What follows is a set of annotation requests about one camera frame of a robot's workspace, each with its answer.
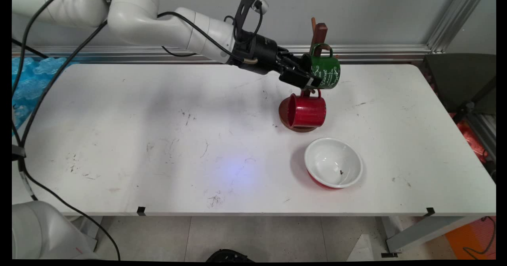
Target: robotic arm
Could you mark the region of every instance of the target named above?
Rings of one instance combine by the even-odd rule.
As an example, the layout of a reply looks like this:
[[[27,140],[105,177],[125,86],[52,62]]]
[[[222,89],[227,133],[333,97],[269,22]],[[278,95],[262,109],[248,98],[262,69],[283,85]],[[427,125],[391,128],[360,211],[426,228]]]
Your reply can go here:
[[[46,0],[12,0],[12,11],[31,17],[45,2]],[[304,63],[285,48],[279,47],[274,40],[258,34],[254,36],[242,29],[250,8],[256,13],[266,13],[268,4],[265,0],[241,0],[234,25],[188,8],[175,10],[236,58],[245,59],[244,61],[225,53],[178,17],[158,20],[158,5],[159,0],[111,0],[109,7],[103,0],[54,0],[38,20],[73,27],[97,27],[107,18],[112,33],[131,44],[176,46],[261,75],[277,71],[280,73],[279,80],[301,89],[319,88],[320,79],[313,78],[309,63]]]

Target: bowl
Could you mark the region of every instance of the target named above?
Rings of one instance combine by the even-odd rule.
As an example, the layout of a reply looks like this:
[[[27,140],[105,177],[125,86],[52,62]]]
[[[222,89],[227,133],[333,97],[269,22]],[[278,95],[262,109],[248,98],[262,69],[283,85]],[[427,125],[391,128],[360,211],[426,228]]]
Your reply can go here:
[[[306,170],[324,186],[342,189],[359,181],[362,160],[347,143],[336,138],[314,140],[305,151]]]

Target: black object on floor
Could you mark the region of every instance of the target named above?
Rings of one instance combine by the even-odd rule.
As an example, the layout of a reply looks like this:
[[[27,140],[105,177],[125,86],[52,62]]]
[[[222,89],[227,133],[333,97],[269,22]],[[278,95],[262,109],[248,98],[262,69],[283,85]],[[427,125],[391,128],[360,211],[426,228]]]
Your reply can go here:
[[[206,262],[253,262],[248,259],[246,255],[242,255],[239,252],[230,249],[220,249],[219,251],[213,253]]]
[[[380,253],[382,258],[398,258],[398,253]]]

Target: floor tile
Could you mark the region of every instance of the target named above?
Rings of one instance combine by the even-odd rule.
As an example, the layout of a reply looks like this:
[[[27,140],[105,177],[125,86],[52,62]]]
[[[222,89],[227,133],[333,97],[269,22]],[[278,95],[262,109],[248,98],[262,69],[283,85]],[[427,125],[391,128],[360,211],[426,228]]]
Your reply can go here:
[[[402,225],[413,225],[419,218],[403,217]],[[346,261],[362,233],[370,235],[375,260],[456,259],[445,236],[437,237],[398,255],[382,258],[387,252],[387,239],[380,217],[322,217],[322,231],[326,242],[328,261]]]
[[[192,217],[185,261],[219,249],[255,262],[326,261],[319,217]]]
[[[190,217],[110,216],[101,225],[118,244],[122,260],[183,261]],[[111,241],[99,230],[95,253],[116,260]]]
[[[326,242],[328,261],[347,261],[361,234],[370,235],[375,260],[387,252],[382,244],[385,238],[375,217],[322,217],[322,231]]]

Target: gray wall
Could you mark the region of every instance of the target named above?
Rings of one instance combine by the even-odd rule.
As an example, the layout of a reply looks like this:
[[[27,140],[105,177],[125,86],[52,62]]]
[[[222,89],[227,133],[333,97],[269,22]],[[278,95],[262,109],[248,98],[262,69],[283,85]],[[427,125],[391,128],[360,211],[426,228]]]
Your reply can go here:
[[[179,6],[213,18],[234,15],[240,0],[160,0],[160,11]],[[451,0],[267,0],[259,34],[278,44],[309,44],[310,18],[328,26],[329,44],[425,44]],[[12,34],[18,40],[28,19],[12,15]],[[250,12],[244,28],[253,31],[258,21]],[[77,46],[92,29],[67,28],[35,23],[28,44],[32,46]],[[130,46],[118,40],[107,27],[89,46]]]
[[[496,55],[496,0],[480,0],[446,52]]]

